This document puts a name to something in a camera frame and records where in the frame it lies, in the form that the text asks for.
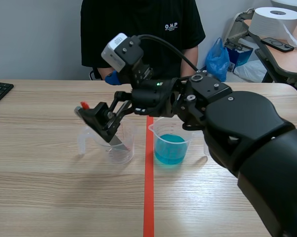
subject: black cable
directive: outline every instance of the black cable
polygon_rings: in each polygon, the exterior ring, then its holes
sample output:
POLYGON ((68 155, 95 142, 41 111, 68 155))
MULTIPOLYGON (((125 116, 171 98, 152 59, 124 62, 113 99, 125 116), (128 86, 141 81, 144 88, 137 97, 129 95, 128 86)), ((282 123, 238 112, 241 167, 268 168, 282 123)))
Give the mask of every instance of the black cable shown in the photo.
POLYGON ((173 45, 171 45, 170 43, 168 43, 167 41, 165 41, 165 40, 163 40, 163 39, 161 39, 161 38, 159 38, 159 37, 157 37, 157 36, 152 36, 152 35, 140 35, 140 36, 138 36, 138 38, 140 39, 140 40, 154 40, 154 41, 156 41, 156 42, 159 42, 159 43, 161 43, 162 45, 164 45, 164 46, 166 46, 167 48, 169 48, 169 49, 171 49, 175 54, 177 54, 180 58, 182 58, 187 64, 189 64, 189 66, 191 67, 191 68, 193 68, 193 70, 194 71, 198 71, 199 69, 196 67, 196 66, 194 66, 193 65, 193 63, 191 63, 190 61, 189 61, 189 59, 187 59, 184 55, 183 55, 183 53, 181 53, 176 47, 174 47, 173 45))

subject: blue liquid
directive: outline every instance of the blue liquid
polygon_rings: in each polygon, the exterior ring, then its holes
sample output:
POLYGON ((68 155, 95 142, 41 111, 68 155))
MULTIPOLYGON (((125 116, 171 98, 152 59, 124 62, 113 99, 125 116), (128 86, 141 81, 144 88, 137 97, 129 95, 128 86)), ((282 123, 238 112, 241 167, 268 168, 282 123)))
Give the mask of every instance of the blue liquid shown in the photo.
MULTIPOLYGON (((185 142, 185 140, 177 135, 165 134, 162 139, 169 142, 185 142)), ((158 139, 155 144, 154 153, 156 158, 164 164, 179 164, 183 161, 187 152, 187 144, 171 144, 158 139)))

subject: plastic measuring cup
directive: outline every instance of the plastic measuring cup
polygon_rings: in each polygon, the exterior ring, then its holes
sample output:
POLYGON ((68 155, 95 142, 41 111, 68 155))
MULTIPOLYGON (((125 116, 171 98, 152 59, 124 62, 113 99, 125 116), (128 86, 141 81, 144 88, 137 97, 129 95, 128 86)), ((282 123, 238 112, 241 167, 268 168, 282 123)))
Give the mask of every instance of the plastic measuring cup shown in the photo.
POLYGON ((116 133, 121 143, 111 146, 90 127, 85 127, 82 129, 77 139, 80 155, 85 154, 85 140, 92 138, 101 147, 102 152, 109 162, 113 164, 125 164, 134 156, 135 132, 136 127, 134 124, 128 119, 123 119, 116 133))
POLYGON ((149 126, 154 133, 154 154, 164 164, 181 163, 192 139, 192 132, 182 129, 178 117, 160 118, 149 126))

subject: white bag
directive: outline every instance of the white bag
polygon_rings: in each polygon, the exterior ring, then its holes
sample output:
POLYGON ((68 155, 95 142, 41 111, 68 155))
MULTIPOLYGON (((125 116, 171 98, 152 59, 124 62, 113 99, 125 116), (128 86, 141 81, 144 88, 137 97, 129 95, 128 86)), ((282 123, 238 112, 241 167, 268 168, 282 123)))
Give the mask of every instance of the white bag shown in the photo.
POLYGON ((259 60, 251 61, 237 67, 234 74, 244 80, 261 83, 267 73, 267 69, 259 60))

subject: paper towel roll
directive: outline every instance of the paper towel roll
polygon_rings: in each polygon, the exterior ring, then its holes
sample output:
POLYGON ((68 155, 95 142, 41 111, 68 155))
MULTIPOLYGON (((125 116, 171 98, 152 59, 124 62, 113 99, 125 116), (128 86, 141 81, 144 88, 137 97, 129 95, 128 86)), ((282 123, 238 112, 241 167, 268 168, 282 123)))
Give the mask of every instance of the paper towel roll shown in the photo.
POLYGON ((249 31, 260 37, 287 40, 285 25, 292 34, 297 27, 297 12, 277 7, 262 7, 255 10, 249 31))

